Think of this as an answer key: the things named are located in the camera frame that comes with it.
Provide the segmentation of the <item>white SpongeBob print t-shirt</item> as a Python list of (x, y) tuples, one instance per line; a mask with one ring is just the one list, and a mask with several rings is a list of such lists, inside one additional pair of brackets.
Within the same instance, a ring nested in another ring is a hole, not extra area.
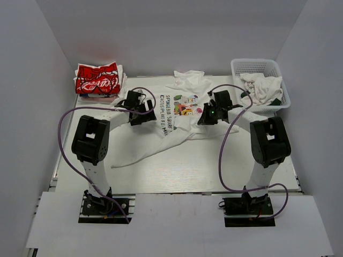
[(228, 124), (197, 123), (213, 88), (203, 71), (174, 72), (174, 82), (149, 86), (155, 96), (155, 121), (119, 126), (110, 133), (106, 158), (111, 168), (121, 168), (178, 146), (187, 140), (202, 140), (226, 134)]

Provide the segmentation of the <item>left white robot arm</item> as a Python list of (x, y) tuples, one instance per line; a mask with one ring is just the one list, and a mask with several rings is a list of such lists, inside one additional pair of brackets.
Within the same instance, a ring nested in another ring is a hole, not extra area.
[(95, 117), (83, 115), (79, 119), (71, 150), (85, 170), (88, 193), (97, 198), (95, 208), (100, 213), (109, 213), (113, 208), (104, 162), (109, 150), (110, 132), (124, 124), (135, 126), (155, 121), (156, 98), (146, 100), (145, 97), (141, 88), (135, 88), (114, 107), (103, 108), (102, 114)]

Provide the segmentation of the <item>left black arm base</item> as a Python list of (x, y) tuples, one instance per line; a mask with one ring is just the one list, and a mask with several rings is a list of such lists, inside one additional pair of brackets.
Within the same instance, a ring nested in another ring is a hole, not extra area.
[(88, 190), (84, 191), (83, 200), (79, 212), (78, 223), (81, 224), (129, 224), (132, 220), (135, 195), (112, 195), (111, 196), (123, 209), (126, 220), (120, 208), (107, 199), (92, 196)]

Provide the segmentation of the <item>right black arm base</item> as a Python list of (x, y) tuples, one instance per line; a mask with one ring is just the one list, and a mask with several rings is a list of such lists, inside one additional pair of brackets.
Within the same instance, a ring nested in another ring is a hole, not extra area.
[(226, 197), (218, 207), (223, 209), (226, 228), (275, 227), (268, 194), (258, 198), (252, 198), (249, 193), (243, 193), (240, 197)]

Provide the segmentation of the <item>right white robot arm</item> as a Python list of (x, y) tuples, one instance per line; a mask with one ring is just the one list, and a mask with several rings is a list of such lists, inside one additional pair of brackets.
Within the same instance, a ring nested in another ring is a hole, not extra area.
[(249, 111), (249, 107), (233, 105), (227, 90), (208, 92), (198, 125), (216, 125), (219, 120), (237, 125), (250, 133), (251, 152), (255, 160), (250, 179), (242, 190), (242, 208), (250, 214), (262, 206), (271, 179), (278, 166), (291, 153), (284, 123), (280, 117), (267, 118)]

